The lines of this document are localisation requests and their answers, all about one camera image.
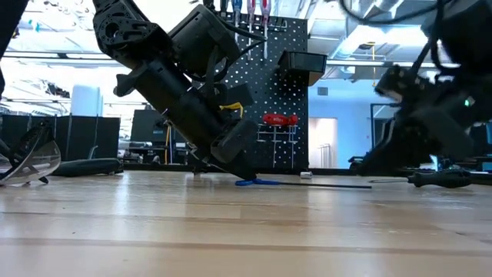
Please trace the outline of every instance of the doorway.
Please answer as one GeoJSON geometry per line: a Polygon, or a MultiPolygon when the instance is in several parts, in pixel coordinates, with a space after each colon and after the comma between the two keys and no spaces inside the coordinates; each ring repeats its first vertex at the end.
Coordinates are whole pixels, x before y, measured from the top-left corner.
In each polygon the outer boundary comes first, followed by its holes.
{"type": "Polygon", "coordinates": [[[307,147],[310,168],[337,168],[337,125],[336,118],[309,119],[307,147]]]}

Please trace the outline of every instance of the pegboard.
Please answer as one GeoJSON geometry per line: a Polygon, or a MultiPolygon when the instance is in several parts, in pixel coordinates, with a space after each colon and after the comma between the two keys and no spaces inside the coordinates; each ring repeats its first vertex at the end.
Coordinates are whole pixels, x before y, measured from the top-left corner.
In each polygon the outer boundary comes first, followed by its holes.
{"type": "MultiPolygon", "coordinates": [[[[247,27],[248,16],[241,15],[242,28],[247,27]]],[[[246,148],[249,162],[257,169],[305,169],[308,167],[308,77],[288,75],[280,79],[277,71],[278,60],[284,50],[306,52],[308,50],[308,27],[306,20],[297,18],[270,17],[268,28],[268,55],[264,58],[264,46],[252,49],[251,60],[243,55],[228,71],[222,81],[227,87],[247,83],[254,104],[244,109],[244,117],[263,124],[267,113],[296,115],[297,127],[278,127],[275,141],[271,126],[260,126],[261,139],[254,139],[246,148]]],[[[253,33],[263,35],[261,16],[254,19],[253,33]]],[[[239,48],[248,46],[248,38],[238,37],[239,48]]]]}

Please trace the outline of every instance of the wooden surface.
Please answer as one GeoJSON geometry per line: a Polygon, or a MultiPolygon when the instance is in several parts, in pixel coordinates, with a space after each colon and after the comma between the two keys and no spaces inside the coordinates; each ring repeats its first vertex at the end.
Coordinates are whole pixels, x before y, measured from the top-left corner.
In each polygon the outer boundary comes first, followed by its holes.
{"type": "Polygon", "coordinates": [[[0,276],[492,274],[492,187],[236,188],[230,175],[177,172],[50,179],[0,189],[0,276]]]}

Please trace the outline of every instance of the robotic manipulator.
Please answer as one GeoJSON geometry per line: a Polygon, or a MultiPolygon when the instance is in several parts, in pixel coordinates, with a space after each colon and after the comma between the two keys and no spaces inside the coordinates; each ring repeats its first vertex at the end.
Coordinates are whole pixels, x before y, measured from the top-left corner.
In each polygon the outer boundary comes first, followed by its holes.
{"type": "Polygon", "coordinates": [[[437,0],[436,10],[421,26],[429,38],[412,68],[389,68],[375,90],[400,107],[385,125],[375,147],[357,166],[359,175],[418,167],[429,155],[462,160],[473,155],[467,135],[475,122],[492,118],[492,1],[437,0]],[[456,68],[438,58],[438,41],[456,68]],[[431,82],[417,74],[430,52],[440,76],[431,82]]]}
{"type": "Polygon", "coordinates": [[[187,140],[197,159],[240,178],[256,179],[244,148],[258,125],[220,109],[228,90],[219,82],[231,64],[266,38],[218,17],[213,1],[196,6],[169,33],[150,22],[132,0],[93,2],[99,48],[131,69],[128,75],[116,76],[114,93],[122,97],[137,90],[187,140]],[[240,51],[235,32],[258,42],[240,51]],[[221,67],[218,74],[216,67],[221,67]],[[186,76],[204,85],[195,88],[186,76]]]}

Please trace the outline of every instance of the ceiling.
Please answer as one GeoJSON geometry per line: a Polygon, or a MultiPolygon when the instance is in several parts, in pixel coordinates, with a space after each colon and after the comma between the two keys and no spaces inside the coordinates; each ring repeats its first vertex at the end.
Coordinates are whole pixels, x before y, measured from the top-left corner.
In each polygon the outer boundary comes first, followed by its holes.
{"type": "MultiPolygon", "coordinates": [[[[37,52],[35,55],[40,55],[40,52],[63,52],[63,53],[79,53],[79,54],[96,54],[99,57],[106,57],[100,53],[95,41],[94,32],[91,29],[92,17],[94,8],[92,1],[88,0],[31,0],[22,20],[19,24],[20,36],[13,39],[8,47],[9,55],[17,55],[20,52],[37,52]]],[[[347,0],[349,4],[364,14],[374,0],[347,0]]],[[[135,0],[139,8],[153,22],[158,23],[164,30],[171,30],[178,24],[194,7],[189,1],[156,1],[156,0],[135,0]]],[[[398,7],[396,16],[407,14],[424,6],[432,5],[433,0],[404,0],[398,7]]],[[[219,0],[215,0],[216,6],[219,6],[219,0]]],[[[243,13],[246,13],[246,4],[243,3],[243,13]]],[[[340,46],[347,42],[357,30],[357,24],[348,19],[341,12],[337,1],[328,0],[272,0],[271,15],[302,18],[307,19],[308,31],[310,38],[308,39],[308,51],[314,53],[326,54],[334,56],[340,46]]],[[[372,36],[366,40],[374,40],[374,53],[372,49],[360,50],[356,49],[353,53],[345,58],[353,61],[360,60],[386,60],[386,61],[403,61],[412,62],[421,51],[421,47],[426,42],[426,38],[420,32],[419,24],[423,21],[422,18],[404,22],[398,28],[391,29],[391,32],[381,35],[381,30],[373,32],[372,36]]],[[[443,55],[443,61],[448,62],[448,59],[443,55]]],[[[2,67],[8,59],[4,58],[2,67]]],[[[25,60],[9,59],[8,66],[22,65],[19,61],[26,63],[25,60]]],[[[114,78],[114,72],[124,71],[126,68],[119,67],[113,61],[106,60],[100,64],[85,64],[83,61],[73,62],[68,64],[71,68],[77,70],[60,69],[60,66],[67,68],[66,62],[60,62],[57,59],[29,59],[31,63],[37,66],[42,65],[44,69],[36,69],[32,74],[20,74],[17,77],[9,78],[10,90],[13,92],[19,83],[26,83],[29,80],[36,79],[37,82],[43,80],[51,80],[57,82],[60,86],[64,86],[71,90],[74,82],[79,82],[81,78],[90,80],[103,79],[97,74],[87,73],[89,70],[94,71],[95,68],[113,67],[111,70],[103,70],[104,78],[114,78]]],[[[22,70],[13,70],[12,72],[22,72],[22,70]]],[[[327,67],[325,79],[348,79],[352,82],[358,80],[373,80],[381,77],[384,72],[382,68],[378,68],[374,74],[374,68],[370,67],[327,67]]],[[[108,90],[108,97],[112,97],[112,89],[108,90]]]]}

